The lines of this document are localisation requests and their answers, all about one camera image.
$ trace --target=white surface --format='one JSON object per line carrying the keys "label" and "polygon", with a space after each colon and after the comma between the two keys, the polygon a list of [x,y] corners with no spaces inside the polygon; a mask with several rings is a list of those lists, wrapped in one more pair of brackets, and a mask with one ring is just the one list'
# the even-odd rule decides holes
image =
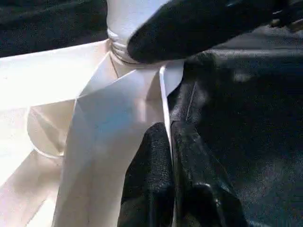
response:
{"label": "white surface", "polygon": [[[82,84],[81,96],[98,91],[117,79],[107,52],[87,84]],[[74,111],[72,100],[32,106],[27,119],[27,132],[36,151],[49,158],[61,158]]]}
{"label": "white surface", "polygon": [[108,40],[0,59],[0,109],[74,99],[92,77]]}
{"label": "white surface", "polygon": [[75,99],[107,48],[102,41],[0,59],[1,227],[51,225],[61,164],[33,151],[27,107]]}

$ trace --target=black leather surface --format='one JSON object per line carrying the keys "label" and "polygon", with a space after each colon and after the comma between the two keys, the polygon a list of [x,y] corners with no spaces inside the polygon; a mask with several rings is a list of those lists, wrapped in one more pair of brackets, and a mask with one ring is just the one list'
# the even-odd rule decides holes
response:
{"label": "black leather surface", "polygon": [[226,171],[195,127],[174,122],[171,137],[177,179],[177,226],[248,226]]}
{"label": "black leather surface", "polygon": [[[217,67],[211,54],[195,62],[185,64],[169,96],[171,119],[196,126],[226,169],[247,219],[303,226],[302,70],[279,73],[255,65],[244,73],[237,68],[241,62]],[[296,66],[302,62],[298,57]]]}
{"label": "black leather surface", "polygon": [[127,169],[119,227],[168,227],[174,207],[169,140],[163,123],[150,127]]}

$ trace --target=black glove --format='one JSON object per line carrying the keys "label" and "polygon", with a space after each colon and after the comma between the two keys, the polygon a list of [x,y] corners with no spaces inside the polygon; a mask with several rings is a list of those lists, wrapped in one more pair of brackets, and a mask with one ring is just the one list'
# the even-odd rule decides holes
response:
{"label": "black glove", "polygon": [[132,35],[127,51],[144,63],[186,58],[270,22],[277,7],[275,0],[171,0]]}

